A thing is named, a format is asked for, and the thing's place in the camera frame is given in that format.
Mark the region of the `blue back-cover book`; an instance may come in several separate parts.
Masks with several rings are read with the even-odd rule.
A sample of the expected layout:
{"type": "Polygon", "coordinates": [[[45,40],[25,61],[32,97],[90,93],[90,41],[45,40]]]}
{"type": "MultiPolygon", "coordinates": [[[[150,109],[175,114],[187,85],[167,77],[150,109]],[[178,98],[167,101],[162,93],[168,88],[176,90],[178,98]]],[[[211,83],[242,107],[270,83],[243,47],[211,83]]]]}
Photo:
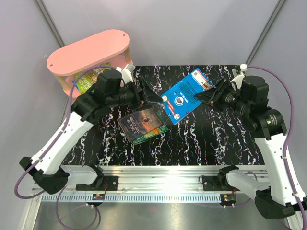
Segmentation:
{"type": "Polygon", "coordinates": [[[214,84],[209,78],[199,68],[196,68],[163,93],[161,95],[162,105],[170,121],[174,125],[180,122],[201,104],[195,95],[213,87],[214,84]]]}

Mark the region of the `dark Tale of Two Cities book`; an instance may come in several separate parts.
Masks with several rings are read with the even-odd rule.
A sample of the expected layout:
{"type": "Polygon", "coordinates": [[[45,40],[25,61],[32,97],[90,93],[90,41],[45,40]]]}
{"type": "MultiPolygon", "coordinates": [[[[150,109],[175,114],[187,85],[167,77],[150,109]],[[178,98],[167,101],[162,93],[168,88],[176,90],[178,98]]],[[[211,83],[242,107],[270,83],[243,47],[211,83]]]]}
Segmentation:
{"type": "Polygon", "coordinates": [[[154,109],[148,108],[119,118],[118,124],[128,142],[133,142],[162,126],[163,121],[154,109]]]}

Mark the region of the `blue 26-storey treehouse book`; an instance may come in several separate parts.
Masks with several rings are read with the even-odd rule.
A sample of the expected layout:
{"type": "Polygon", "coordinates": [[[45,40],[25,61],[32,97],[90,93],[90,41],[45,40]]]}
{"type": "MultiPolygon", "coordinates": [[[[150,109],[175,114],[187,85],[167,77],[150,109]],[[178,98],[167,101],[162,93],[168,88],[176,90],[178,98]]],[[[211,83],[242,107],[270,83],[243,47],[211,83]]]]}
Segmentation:
{"type": "Polygon", "coordinates": [[[76,84],[75,84],[75,88],[76,88],[79,92],[81,92],[81,89],[80,89],[80,87],[79,87],[79,83],[76,83],[76,84]]]}

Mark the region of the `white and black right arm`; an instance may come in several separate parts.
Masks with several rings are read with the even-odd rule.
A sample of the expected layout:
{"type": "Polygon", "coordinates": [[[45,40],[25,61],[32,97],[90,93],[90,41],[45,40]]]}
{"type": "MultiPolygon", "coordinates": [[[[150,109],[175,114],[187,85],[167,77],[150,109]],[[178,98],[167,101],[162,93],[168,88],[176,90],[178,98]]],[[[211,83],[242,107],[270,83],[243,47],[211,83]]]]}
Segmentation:
{"type": "Polygon", "coordinates": [[[289,152],[284,147],[287,129],[282,114],[268,106],[269,86],[259,76],[244,77],[239,90],[228,80],[219,81],[213,88],[200,92],[195,98],[215,110],[231,109],[241,116],[241,121],[258,146],[269,177],[270,184],[263,184],[244,174],[237,166],[219,169],[216,182],[222,190],[238,189],[250,197],[258,212],[266,219],[290,217],[302,207],[307,208],[307,197],[297,179],[293,180],[295,196],[284,160],[289,152]]]}

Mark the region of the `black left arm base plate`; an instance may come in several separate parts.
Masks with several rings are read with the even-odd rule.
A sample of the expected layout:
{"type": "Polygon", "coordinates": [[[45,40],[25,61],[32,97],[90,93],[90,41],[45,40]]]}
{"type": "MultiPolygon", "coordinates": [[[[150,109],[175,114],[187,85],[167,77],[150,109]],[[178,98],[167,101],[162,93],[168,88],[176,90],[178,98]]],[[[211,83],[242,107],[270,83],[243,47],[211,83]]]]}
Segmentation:
{"type": "Polygon", "coordinates": [[[118,176],[113,175],[107,175],[104,176],[103,182],[101,185],[101,190],[107,190],[107,191],[117,191],[118,189],[118,176]]]}

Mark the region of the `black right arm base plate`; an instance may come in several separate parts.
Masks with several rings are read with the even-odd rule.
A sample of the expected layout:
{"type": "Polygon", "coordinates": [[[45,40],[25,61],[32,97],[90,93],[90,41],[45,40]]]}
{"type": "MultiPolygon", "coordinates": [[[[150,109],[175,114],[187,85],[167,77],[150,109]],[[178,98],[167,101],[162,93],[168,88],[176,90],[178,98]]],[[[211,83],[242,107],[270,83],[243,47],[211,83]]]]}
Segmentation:
{"type": "Polygon", "coordinates": [[[221,183],[219,182],[218,176],[202,176],[201,182],[203,186],[203,190],[208,191],[220,191],[221,183]]]}

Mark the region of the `aluminium mounting rail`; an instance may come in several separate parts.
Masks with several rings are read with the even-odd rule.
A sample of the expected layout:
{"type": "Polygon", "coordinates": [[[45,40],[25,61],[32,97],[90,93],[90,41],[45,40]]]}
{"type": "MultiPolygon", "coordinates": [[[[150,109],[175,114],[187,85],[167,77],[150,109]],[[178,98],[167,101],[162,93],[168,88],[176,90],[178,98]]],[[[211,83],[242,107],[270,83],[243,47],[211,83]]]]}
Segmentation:
{"type": "Polygon", "coordinates": [[[48,202],[220,203],[226,191],[204,191],[202,176],[213,176],[220,166],[104,166],[105,176],[118,176],[117,191],[77,191],[69,185],[62,194],[42,194],[48,202]],[[92,200],[104,194],[104,200],[92,200]]]}

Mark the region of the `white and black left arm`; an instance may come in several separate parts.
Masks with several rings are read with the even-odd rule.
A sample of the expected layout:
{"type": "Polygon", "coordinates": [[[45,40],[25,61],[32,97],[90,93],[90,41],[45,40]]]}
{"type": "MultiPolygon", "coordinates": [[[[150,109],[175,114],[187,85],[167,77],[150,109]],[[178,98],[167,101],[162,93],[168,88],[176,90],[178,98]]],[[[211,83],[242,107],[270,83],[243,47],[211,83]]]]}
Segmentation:
{"type": "Polygon", "coordinates": [[[144,110],[161,103],[162,98],[140,78],[139,86],[129,69],[109,67],[98,74],[97,81],[70,106],[63,124],[34,156],[23,157],[23,176],[30,175],[36,184],[52,195],[69,185],[83,184],[92,190],[103,186],[103,170],[97,165],[64,166],[62,162],[78,140],[111,108],[128,105],[144,110]]]}

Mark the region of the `green 65-storey treehouse book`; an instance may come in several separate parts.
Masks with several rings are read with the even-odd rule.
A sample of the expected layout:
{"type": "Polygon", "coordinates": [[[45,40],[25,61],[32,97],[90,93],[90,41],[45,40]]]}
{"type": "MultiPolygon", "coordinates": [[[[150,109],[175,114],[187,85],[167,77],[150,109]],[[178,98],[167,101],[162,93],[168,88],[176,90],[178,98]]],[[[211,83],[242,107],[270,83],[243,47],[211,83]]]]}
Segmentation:
{"type": "Polygon", "coordinates": [[[80,94],[84,94],[94,83],[97,81],[97,77],[102,73],[106,68],[94,69],[88,73],[85,73],[79,80],[79,87],[81,89],[80,94]]]}

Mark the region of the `right small circuit board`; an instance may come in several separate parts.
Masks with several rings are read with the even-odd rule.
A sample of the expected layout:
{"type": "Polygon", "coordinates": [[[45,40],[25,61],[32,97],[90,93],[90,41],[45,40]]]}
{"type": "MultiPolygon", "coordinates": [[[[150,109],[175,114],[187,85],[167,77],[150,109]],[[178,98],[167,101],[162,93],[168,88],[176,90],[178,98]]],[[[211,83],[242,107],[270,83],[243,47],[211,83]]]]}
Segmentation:
{"type": "Polygon", "coordinates": [[[235,194],[224,194],[224,195],[221,195],[221,199],[223,202],[235,202],[236,195],[235,194]]]}

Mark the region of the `green bottom book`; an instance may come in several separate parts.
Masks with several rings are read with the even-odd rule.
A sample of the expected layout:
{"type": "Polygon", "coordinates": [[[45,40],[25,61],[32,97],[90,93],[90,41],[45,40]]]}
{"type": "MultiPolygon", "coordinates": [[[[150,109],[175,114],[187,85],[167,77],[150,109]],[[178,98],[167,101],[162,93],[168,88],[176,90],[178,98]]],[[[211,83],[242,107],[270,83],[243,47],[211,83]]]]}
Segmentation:
{"type": "Polygon", "coordinates": [[[167,127],[167,125],[166,125],[166,123],[165,123],[165,121],[164,121],[163,113],[162,113],[161,111],[158,111],[158,112],[157,112],[157,115],[159,116],[159,118],[161,119],[161,121],[163,122],[163,124],[162,124],[160,127],[154,129],[153,131],[147,133],[146,135],[144,135],[144,136],[142,136],[142,137],[140,137],[140,138],[134,140],[134,141],[132,142],[133,144],[141,144],[141,143],[143,143],[143,142],[148,141],[149,139],[151,139],[151,138],[153,138],[153,137],[156,137],[156,136],[158,136],[158,135],[161,135],[161,134],[166,133],[166,132],[169,131],[169,129],[168,129],[168,127],[167,127]]]}

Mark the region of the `small circuit board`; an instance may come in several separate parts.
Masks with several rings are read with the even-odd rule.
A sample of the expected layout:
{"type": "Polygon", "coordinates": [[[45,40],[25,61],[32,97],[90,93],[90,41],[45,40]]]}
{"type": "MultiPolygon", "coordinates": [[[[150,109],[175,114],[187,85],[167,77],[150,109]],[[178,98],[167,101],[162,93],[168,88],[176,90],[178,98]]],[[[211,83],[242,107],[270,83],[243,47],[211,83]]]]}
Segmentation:
{"type": "Polygon", "coordinates": [[[93,194],[92,200],[104,200],[105,195],[104,194],[93,194]]]}
{"type": "Polygon", "coordinates": [[[221,195],[221,199],[223,202],[235,202],[236,195],[235,194],[224,194],[224,195],[221,195]]]}

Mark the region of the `pink three-tier shelf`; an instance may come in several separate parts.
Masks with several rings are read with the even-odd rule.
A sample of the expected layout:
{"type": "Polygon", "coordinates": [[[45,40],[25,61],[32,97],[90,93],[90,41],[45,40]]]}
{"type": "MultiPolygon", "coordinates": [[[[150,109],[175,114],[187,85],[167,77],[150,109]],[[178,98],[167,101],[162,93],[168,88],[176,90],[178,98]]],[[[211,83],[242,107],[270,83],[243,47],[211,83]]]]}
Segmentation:
{"type": "Polygon", "coordinates": [[[54,51],[47,59],[47,67],[69,95],[77,73],[102,64],[115,68],[132,64],[129,46],[126,32],[102,31],[54,51]]]}

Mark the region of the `left small circuit board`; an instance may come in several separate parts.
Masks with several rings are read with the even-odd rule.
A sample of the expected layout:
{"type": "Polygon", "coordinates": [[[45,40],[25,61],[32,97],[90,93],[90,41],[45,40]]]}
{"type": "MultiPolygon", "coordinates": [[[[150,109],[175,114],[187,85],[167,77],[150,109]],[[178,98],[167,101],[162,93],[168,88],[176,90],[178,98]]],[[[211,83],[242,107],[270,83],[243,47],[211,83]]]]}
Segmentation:
{"type": "Polygon", "coordinates": [[[93,194],[92,200],[104,200],[105,195],[104,194],[93,194]]]}

